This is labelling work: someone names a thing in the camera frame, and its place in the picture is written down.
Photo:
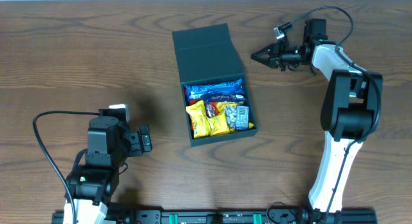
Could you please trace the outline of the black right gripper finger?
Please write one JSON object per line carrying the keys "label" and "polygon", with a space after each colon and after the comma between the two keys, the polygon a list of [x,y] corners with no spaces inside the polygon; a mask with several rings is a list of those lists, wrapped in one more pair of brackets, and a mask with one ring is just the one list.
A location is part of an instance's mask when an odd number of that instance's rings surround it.
{"label": "black right gripper finger", "polygon": [[272,68],[272,69],[277,69],[277,63],[276,63],[276,61],[273,61],[273,60],[271,60],[270,58],[262,58],[262,57],[259,57],[259,56],[257,56],[257,55],[253,55],[252,56],[252,59],[253,60],[255,60],[255,61],[257,61],[257,62],[259,62],[259,63],[261,63],[261,64],[263,64],[263,65],[265,65],[265,66],[268,66],[269,68]]}
{"label": "black right gripper finger", "polygon": [[255,53],[251,54],[252,59],[267,59],[270,57],[270,54],[272,53],[272,44],[269,44],[268,46],[265,46],[264,48],[258,50]]}

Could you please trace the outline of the yellow double snack packet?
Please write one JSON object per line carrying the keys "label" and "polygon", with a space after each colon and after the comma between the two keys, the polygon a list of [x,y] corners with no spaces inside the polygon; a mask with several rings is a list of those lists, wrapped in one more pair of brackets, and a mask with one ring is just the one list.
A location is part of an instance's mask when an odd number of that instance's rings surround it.
{"label": "yellow double snack packet", "polygon": [[218,115],[208,117],[205,103],[202,100],[187,106],[185,110],[191,118],[194,139],[230,133],[225,113],[221,112]]}

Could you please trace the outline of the small blue barcode packet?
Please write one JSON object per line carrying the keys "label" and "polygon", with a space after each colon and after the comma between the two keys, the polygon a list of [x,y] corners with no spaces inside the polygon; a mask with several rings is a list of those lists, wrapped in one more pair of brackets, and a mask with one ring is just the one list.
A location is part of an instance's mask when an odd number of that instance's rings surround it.
{"label": "small blue barcode packet", "polygon": [[238,131],[248,129],[248,120],[249,120],[249,108],[248,106],[238,105],[236,107],[236,124],[235,129]]}

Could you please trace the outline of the light blue snack packet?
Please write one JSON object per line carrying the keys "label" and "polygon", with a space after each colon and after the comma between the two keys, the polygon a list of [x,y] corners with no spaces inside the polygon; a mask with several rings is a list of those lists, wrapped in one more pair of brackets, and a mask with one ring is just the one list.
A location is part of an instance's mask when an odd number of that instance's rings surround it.
{"label": "light blue snack packet", "polygon": [[187,100],[195,100],[211,93],[240,93],[243,94],[243,79],[221,82],[217,84],[203,84],[183,86]]}

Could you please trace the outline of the dark green gift box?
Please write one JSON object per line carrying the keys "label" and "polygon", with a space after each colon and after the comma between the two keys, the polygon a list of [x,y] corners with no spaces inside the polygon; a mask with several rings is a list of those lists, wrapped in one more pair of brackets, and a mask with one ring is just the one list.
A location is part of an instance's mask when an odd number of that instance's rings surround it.
{"label": "dark green gift box", "polygon": [[217,84],[242,79],[242,88],[249,107],[249,119],[254,125],[252,129],[245,131],[195,139],[191,130],[191,118],[186,115],[191,146],[254,136],[258,131],[254,105],[248,88],[245,68],[232,43],[228,24],[175,31],[172,36],[184,106],[189,104],[185,94],[186,86]]}

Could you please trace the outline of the yellow Hacks sweets bag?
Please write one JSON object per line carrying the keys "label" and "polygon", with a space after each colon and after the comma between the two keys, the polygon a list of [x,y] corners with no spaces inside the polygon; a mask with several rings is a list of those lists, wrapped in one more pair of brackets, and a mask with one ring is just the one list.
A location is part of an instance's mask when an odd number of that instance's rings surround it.
{"label": "yellow Hacks sweets bag", "polygon": [[[236,107],[238,105],[245,106],[242,102],[218,102],[216,108],[219,113],[224,113],[229,131],[231,133],[238,131],[235,129],[236,124]],[[250,116],[248,120],[248,129],[252,129],[254,124],[250,121]]]}

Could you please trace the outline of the dark blue chocolate bar wrapper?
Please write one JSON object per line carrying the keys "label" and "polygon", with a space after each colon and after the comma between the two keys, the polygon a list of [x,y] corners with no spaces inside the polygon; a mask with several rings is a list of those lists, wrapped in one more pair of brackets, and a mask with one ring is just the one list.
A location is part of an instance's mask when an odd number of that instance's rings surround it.
{"label": "dark blue chocolate bar wrapper", "polygon": [[210,102],[243,102],[246,103],[247,99],[240,94],[234,93],[208,93],[201,96],[201,99],[205,103]]}

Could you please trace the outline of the red Hacks sweets bag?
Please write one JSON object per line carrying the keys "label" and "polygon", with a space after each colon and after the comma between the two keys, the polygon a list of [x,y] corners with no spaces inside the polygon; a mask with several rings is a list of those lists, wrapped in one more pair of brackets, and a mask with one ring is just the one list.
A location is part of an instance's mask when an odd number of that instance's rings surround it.
{"label": "red Hacks sweets bag", "polygon": [[[189,105],[191,106],[191,105],[193,105],[193,104],[196,104],[196,103],[199,102],[199,101],[201,101],[200,98],[199,98],[199,99],[195,99],[195,100],[190,100],[190,101],[189,101]],[[216,116],[216,115],[219,114],[218,110],[216,109],[215,106],[212,105],[211,102],[209,102],[209,103],[206,102],[206,103],[205,103],[205,111],[206,111],[206,114],[207,114],[207,116],[208,116],[209,118],[214,117],[214,116]]]}

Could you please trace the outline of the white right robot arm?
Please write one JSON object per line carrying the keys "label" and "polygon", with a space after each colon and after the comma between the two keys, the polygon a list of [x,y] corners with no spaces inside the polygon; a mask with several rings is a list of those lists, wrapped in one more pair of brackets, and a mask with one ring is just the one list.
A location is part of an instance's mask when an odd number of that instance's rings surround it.
{"label": "white right robot arm", "polygon": [[326,20],[305,22],[301,46],[290,47],[292,23],[274,28],[276,42],[251,55],[270,68],[293,71],[309,65],[328,80],[321,109],[324,153],[309,202],[325,215],[342,209],[342,195],[355,156],[379,123],[383,77],[354,63],[341,45],[328,40]]}

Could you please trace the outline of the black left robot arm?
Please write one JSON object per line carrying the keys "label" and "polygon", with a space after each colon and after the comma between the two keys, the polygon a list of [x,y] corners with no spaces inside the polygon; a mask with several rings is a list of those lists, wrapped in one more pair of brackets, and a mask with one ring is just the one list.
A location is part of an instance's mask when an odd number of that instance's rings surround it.
{"label": "black left robot arm", "polygon": [[130,157],[152,150],[149,128],[131,131],[126,119],[101,116],[89,121],[85,164],[74,164],[66,181],[73,201],[64,206],[63,223],[110,223],[109,204]]}

